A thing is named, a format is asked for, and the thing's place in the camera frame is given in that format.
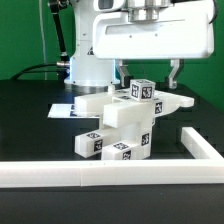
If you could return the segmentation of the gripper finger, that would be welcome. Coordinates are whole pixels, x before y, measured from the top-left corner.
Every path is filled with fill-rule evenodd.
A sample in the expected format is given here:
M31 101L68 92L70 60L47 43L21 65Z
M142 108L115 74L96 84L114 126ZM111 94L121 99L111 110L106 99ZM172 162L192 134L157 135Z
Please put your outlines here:
M130 85L130 74L127 69L127 65L122 61L117 61L117 70L120 75L121 86L124 88L128 88Z
M177 78L184 68L183 59L172 59L170 61L170 66L172 68L170 74L165 78L166 85L169 89L177 88Z

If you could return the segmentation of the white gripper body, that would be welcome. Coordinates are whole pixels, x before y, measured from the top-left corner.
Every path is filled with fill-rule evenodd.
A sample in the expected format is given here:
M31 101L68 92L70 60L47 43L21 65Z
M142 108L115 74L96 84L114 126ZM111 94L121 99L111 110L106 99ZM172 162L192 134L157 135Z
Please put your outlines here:
M102 59L194 59L214 51L212 1L126 1L97 12L92 44Z

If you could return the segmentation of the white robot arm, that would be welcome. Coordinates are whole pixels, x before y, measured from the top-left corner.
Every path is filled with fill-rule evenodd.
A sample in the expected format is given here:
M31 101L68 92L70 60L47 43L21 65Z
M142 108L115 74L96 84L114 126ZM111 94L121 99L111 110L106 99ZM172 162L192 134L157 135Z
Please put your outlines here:
M186 59L214 51L216 0L71 0L76 50L66 82L85 91L127 85L130 60L164 60L169 88Z

